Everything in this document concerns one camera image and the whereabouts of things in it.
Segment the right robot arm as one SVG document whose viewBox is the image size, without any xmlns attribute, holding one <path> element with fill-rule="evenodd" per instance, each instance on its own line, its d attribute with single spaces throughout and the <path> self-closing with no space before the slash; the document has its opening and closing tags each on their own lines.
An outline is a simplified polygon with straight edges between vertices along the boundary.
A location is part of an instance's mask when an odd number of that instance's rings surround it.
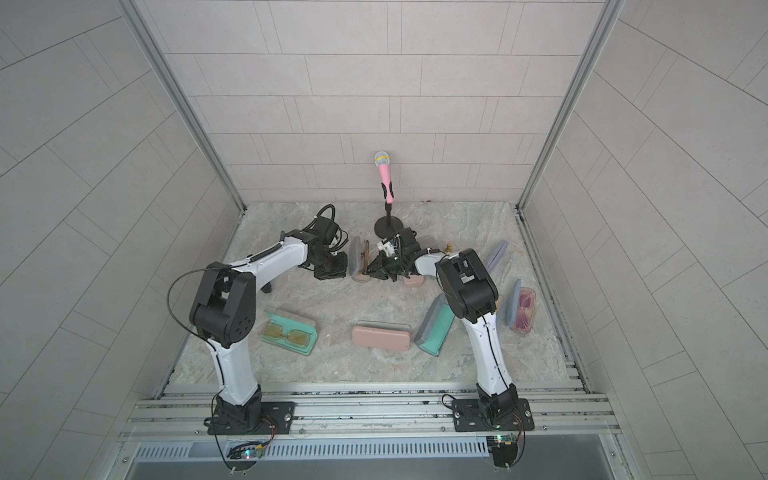
<svg viewBox="0 0 768 480">
<path fill-rule="evenodd" d="M 377 256 L 364 263 L 363 274 L 379 280 L 433 277 L 441 289 L 414 343 L 437 356 L 453 321 L 460 320 L 477 367 L 478 415 L 492 429 L 509 422 L 522 427 L 526 407 L 506 368 L 497 333 L 498 289 L 476 251 L 449 254 L 423 248 L 409 228 L 379 242 L 377 248 Z"/>
</svg>

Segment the pink grey case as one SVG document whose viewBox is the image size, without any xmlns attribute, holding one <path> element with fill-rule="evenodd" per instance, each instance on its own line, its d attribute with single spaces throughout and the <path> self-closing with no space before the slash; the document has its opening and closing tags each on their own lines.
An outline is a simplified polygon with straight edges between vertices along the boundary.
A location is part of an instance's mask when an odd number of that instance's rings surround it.
<svg viewBox="0 0 768 480">
<path fill-rule="evenodd" d="M 418 274 L 402 276 L 403 284 L 408 288 L 416 288 L 425 283 L 425 277 Z"/>
</svg>

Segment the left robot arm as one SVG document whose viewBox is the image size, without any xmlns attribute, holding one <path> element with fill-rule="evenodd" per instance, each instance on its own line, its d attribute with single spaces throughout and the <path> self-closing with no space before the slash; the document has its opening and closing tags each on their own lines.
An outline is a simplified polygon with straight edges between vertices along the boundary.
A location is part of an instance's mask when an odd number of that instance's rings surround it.
<svg viewBox="0 0 768 480">
<path fill-rule="evenodd" d="M 234 264 L 213 262 L 201 270 L 187 331 L 206 343 L 217 367 L 219 392 L 205 425 L 210 435 L 257 433 L 267 428 L 262 391 L 252 371 L 248 340 L 256 321 L 256 292 L 293 268 L 317 280 L 346 275 L 348 242 L 332 204 L 301 229 L 283 232 L 276 244 Z"/>
</svg>

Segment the beige case with glasses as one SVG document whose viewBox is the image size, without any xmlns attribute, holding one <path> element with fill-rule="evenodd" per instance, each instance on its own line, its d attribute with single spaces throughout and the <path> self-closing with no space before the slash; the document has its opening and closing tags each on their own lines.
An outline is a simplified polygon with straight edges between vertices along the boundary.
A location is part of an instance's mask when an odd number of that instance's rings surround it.
<svg viewBox="0 0 768 480">
<path fill-rule="evenodd" d="M 370 280 L 370 276 L 366 273 L 366 269 L 370 256 L 370 247 L 368 240 L 362 240 L 359 236 L 355 236 L 350 240 L 350 249 L 348 253 L 348 273 L 353 281 L 358 283 L 365 283 Z"/>
</svg>

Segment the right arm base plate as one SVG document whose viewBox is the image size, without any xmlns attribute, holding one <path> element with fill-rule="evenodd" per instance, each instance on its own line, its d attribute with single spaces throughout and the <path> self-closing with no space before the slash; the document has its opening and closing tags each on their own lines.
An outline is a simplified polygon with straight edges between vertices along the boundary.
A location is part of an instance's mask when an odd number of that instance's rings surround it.
<svg viewBox="0 0 768 480">
<path fill-rule="evenodd" d="M 451 410 L 456 432 L 498 432 L 499 434 L 519 433 L 535 429 L 532 410 L 527 399 L 519 399 L 509 413 L 493 421 L 483 416 L 479 400 L 453 399 L 445 403 Z"/>
</svg>

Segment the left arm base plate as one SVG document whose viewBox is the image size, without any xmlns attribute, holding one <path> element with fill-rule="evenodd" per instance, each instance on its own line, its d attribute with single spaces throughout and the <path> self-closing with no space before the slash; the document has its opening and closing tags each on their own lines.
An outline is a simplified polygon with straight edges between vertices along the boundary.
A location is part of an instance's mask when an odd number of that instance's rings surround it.
<svg viewBox="0 0 768 480">
<path fill-rule="evenodd" d="M 216 399 L 204 420 L 209 435 L 287 435 L 291 431 L 294 402 L 252 402 L 233 406 Z"/>
</svg>

